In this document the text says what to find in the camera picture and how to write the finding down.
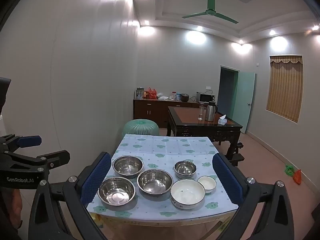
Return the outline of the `tall drinking glass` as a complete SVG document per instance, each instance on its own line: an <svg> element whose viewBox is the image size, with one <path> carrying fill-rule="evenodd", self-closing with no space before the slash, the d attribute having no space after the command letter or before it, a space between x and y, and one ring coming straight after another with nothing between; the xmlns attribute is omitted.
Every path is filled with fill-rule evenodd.
<svg viewBox="0 0 320 240"><path fill-rule="evenodd" d="M198 120L203 120L203 112L204 112L204 104L200 104L199 106L199 116L198 116Z"/></svg>

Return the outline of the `steel thermos jug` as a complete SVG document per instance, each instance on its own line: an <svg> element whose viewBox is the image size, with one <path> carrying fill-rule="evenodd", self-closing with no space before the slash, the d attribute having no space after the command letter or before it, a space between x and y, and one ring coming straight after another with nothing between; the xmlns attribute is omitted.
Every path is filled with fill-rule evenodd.
<svg viewBox="0 0 320 240"><path fill-rule="evenodd" d="M205 120L208 122L213 122L215 119L215 115L217 113L217 104L215 102L209 102L206 109Z"/></svg>

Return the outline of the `dark wooden sideboard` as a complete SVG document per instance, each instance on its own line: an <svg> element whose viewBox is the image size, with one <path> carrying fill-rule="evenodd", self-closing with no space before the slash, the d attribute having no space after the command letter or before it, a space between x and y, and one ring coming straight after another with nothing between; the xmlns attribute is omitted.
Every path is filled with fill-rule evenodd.
<svg viewBox="0 0 320 240"><path fill-rule="evenodd" d="M168 123L168 107L199 108L198 102L181 102L174 100L134 99L133 118L148 119L155 122L159 128L166 128Z"/></svg>

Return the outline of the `bamboo window blind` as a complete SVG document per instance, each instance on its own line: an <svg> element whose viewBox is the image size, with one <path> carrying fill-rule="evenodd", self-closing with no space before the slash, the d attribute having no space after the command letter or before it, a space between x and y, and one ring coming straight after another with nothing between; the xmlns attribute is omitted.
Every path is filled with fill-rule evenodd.
<svg viewBox="0 0 320 240"><path fill-rule="evenodd" d="M303 57L270 57L270 86L266 109L297 123L303 97Z"/></svg>

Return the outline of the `orange plastic bag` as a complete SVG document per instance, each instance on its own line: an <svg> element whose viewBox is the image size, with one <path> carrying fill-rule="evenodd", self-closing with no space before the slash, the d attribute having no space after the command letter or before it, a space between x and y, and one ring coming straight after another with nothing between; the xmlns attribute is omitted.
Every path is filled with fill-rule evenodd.
<svg viewBox="0 0 320 240"><path fill-rule="evenodd" d="M157 99L157 91L152 88L148 88L148 90L145 91L145 98L146 99Z"/></svg>

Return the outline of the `green door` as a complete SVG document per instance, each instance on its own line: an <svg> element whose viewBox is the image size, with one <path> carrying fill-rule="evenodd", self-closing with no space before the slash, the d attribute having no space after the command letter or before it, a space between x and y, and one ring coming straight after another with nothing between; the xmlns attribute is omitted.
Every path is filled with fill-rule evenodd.
<svg viewBox="0 0 320 240"><path fill-rule="evenodd" d="M245 134L253 102L255 88L255 73L238 72L235 103L232 119L242 126L241 133Z"/></svg>

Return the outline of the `green toy on floor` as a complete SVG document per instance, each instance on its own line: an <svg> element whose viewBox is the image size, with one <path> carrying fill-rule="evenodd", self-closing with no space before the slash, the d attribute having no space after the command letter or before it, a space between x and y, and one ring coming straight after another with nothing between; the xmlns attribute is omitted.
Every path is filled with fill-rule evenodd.
<svg viewBox="0 0 320 240"><path fill-rule="evenodd" d="M292 165L286 164L284 172L286 175L293 177L295 174L295 168Z"/></svg>

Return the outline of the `cloud pattern tablecloth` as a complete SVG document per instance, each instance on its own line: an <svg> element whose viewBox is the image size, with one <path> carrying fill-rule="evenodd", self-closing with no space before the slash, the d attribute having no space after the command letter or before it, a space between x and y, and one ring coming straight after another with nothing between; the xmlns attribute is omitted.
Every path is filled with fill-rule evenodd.
<svg viewBox="0 0 320 240"><path fill-rule="evenodd" d="M161 137L150 135L127 134L115 151L112 161L129 155L142 160L144 169L159 168L165 170L178 181L175 176L174 165L181 160L192 161L196 165L195 180L202 176L217 179L212 166L212 158L217 149L207 137ZM87 210L98 215L119 218L134 222L173 223L182 221L196 221L207 218L219 218L233 214L238 206L233 204L220 182L216 189L205 196L202 203L192 210L176 208L170 194L159 197L148 196L140 189L136 189L133 202L120 206L107 206L98 196L88 204Z"/></svg>

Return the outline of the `black rice cooker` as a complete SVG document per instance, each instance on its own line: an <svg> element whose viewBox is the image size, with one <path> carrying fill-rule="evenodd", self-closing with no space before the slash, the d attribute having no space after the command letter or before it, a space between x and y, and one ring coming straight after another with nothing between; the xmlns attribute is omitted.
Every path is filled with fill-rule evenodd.
<svg viewBox="0 0 320 240"><path fill-rule="evenodd" d="M189 101L189 95L188 94L180 94L180 100L182 102L188 102Z"/></svg>

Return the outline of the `green plastic stool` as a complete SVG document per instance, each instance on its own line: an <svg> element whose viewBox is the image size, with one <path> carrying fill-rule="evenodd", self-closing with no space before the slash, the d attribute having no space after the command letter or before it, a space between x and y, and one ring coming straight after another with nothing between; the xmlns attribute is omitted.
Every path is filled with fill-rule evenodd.
<svg viewBox="0 0 320 240"><path fill-rule="evenodd" d="M122 136L124 137L126 134L159 136L159 127L154 121L148 119L135 119L124 125Z"/></svg>

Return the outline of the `microwave oven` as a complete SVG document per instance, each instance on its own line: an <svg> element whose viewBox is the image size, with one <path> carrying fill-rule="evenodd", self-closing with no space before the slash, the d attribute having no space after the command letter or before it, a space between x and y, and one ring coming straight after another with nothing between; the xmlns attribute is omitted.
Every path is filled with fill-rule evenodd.
<svg viewBox="0 0 320 240"><path fill-rule="evenodd" d="M196 92L196 102L208 104L210 102L215 102L215 95L208 93Z"/></svg>

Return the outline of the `large white enamel bowl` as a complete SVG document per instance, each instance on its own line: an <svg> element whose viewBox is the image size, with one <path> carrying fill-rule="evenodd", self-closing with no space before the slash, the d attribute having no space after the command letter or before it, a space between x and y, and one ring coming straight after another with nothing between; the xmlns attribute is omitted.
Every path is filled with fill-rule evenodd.
<svg viewBox="0 0 320 240"><path fill-rule="evenodd" d="M170 189L171 202L182 210L194 209L204 200L205 195L204 187L191 179L179 180Z"/></svg>

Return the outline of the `dark wooden table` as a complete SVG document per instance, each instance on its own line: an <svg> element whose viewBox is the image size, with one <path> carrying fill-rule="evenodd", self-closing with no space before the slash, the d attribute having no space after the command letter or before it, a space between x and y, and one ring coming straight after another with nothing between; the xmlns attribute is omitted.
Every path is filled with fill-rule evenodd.
<svg viewBox="0 0 320 240"><path fill-rule="evenodd" d="M198 108L169 107L167 136L175 137L208 137L211 142L229 142L229 148L225 157L233 166L244 161L239 150L243 148L239 141L242 126L230 118L226 118L225 125L218 124L219 112L216 113L214 121L199 120Z"/></svg>

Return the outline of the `white tissue box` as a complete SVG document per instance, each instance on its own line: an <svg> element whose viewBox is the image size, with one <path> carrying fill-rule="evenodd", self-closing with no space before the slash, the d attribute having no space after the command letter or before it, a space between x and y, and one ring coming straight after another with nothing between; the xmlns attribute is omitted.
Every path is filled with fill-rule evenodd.
<svg viewBox="0 0 320 240"><path fill-rule="evenodd" d="M219 119L218 119L218 124L219 124L219 125L225 125L225 124L227 124L226 115L223 115L223 116L219 117Z"/></svg>

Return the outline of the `orange toy on floor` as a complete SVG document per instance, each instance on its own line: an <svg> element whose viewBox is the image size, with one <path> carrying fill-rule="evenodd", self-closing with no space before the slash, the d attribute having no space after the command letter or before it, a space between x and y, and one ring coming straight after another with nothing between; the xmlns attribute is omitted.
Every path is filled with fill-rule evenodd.
<svg viewBox="0 0 320 240"><path fill-rule="evenodd" d="M300 185L302 182L302 173L301 170L297 170L293 175L293 180L296 184Z"/></svg>

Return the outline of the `small white enamel bowl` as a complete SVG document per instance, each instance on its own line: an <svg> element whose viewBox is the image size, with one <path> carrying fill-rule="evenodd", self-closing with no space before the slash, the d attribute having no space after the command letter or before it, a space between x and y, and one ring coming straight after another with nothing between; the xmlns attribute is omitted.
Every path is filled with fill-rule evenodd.
<svg viewBox="0 0 320 240"><path fill-rule="evenodd" d="M216 180L212 177L201 176L197 181L203 186L206 194L212 193L216 189Z"/></svg>

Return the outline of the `small steel bowl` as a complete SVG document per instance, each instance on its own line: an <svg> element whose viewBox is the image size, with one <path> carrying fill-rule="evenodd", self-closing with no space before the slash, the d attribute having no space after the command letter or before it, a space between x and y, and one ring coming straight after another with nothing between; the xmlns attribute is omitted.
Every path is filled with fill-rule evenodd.
<svg viewBox="0 0 320 240"><path fill-rule="evenodd" d="M177 178L192 179L196 174L196 165L190 161L178 161L174 165L174 171Z"/></svg>

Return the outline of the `green ceiling fan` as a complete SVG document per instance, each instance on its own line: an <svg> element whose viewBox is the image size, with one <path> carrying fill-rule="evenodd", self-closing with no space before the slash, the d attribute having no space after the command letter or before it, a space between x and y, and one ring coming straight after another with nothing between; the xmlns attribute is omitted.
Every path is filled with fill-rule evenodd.
<svg viewBox="0 0 320 240"><path fill-rule="evenodd" d="M221 13L218 13L215 10L215 0L207 0L207 9L204 12L199 12L199 13L195 13L195 14L191 14L191 15L186 15L186 16L182 16L183 19L186 18L192 18L192 17L197 17L197 16L213 16L213 17L217 17L220 18L222 20L234 23L234 24L238 24L238 21L223 15Z"/></svg>

